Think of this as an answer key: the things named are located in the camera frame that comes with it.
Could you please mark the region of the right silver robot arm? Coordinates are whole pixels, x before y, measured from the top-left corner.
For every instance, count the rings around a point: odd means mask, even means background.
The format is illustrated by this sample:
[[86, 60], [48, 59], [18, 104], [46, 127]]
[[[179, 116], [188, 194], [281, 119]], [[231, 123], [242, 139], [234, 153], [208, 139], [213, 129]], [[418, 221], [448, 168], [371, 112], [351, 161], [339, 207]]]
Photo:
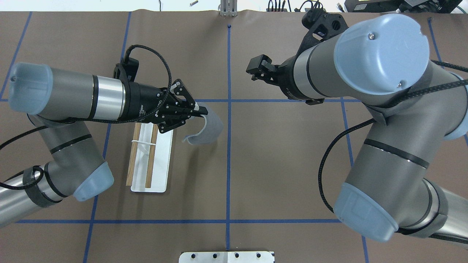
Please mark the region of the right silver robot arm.
[[354, 165], [329, 209], [352, 230], [385, 243], [394, 233], [467, 245], [467, 199], [425, 178], [444, 140], [467, 133], [467, 81], [429, 59], [420, 25], [402, 14], [384, 14], [346, 25], [339, 14], [304, 15], [309, 30], [297, 53], [280, 65], [252, 58], [252, 80], [277, 85], [291, 100], [309, 105], [350, 96], [371, 119]]

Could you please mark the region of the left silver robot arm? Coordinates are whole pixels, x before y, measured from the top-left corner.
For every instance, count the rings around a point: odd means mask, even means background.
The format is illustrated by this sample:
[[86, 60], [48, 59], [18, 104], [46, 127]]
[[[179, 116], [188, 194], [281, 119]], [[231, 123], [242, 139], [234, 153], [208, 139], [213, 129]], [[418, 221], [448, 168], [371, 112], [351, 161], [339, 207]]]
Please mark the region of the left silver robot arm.
[[112, 186], [112, 172], [86, 121], [153, 123], [165, 133], [208, 114], [179, 79], [170, 81], [168, 88], [135, 82], [137, 67], [134, 59], [121, 61], [109, 78], [45, 64], [13, 66], [10, 108], [28, 115], [52, 161], [1, 183], [1, 226], [68, 196], [85, 201]]

